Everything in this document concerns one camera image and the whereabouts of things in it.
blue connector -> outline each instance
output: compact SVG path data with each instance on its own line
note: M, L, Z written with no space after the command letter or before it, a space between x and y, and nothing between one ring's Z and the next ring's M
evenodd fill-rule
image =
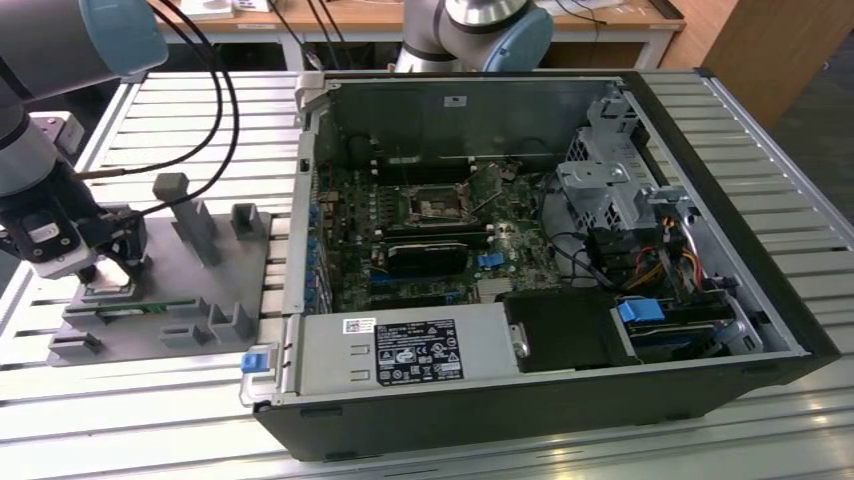
M505 264L505 254L494 253L491 255L479 255L478 256L478 267L481 268L495 268L501 267Z
M665 320L665 312L658 300L654 298L633 298L618 307L624 323L629 322L661 322Z
M454 302L463 296L462 292L449 292L445 294L445 304L454 305Z
M319 218L321 218L321 208L318 207L318 205L313 205L309 208L309 224L311 226L318 225Z
M249 352L241 361L243 373L263 373L270 371L270 354Z

blue latch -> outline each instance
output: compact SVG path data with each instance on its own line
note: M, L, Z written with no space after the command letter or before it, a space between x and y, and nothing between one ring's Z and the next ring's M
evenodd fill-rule
M633 298L626 300L617 309L625 323L661 322L665 320L662 306L654 298Z
M249 352L241 361L243 373L262 373L270 370L270 354Z

open computer tower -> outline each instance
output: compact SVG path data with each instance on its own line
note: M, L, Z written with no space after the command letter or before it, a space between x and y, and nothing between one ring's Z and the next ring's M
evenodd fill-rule
M309 74L298 102L243 392L298 459L689 419L838 357L638 73Z

power supply label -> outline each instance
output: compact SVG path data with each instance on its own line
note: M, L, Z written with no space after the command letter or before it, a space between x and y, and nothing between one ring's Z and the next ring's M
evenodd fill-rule
M454 320L377 325L374 339L382 386L465 378Z

motherboard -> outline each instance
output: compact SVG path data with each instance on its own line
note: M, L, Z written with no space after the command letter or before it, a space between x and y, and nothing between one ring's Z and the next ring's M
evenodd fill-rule
M558 286L538 221L543 173L511 159L433 171L398 160L318 178L333 310L490 303Z

